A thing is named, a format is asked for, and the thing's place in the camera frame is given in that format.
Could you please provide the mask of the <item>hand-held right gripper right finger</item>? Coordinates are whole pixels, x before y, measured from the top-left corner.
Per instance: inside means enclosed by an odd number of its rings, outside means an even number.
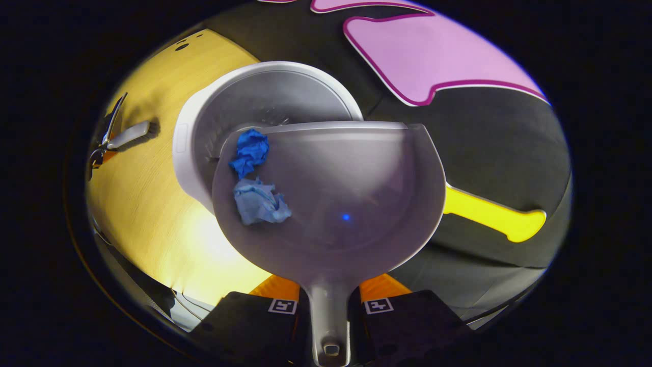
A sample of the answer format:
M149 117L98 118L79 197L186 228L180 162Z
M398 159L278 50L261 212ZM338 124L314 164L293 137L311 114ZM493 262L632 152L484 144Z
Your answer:
M384 274L350 297L353 363L436 363L475 339L475 332L433 291L411 291Z

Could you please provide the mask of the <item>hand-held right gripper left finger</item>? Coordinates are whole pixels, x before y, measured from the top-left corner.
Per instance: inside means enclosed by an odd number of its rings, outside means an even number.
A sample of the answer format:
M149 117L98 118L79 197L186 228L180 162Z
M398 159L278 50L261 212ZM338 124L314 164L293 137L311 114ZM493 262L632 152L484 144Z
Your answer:
M300 286L272 275L244 294L231 291L191 331L191 340L219 358L296 358Z

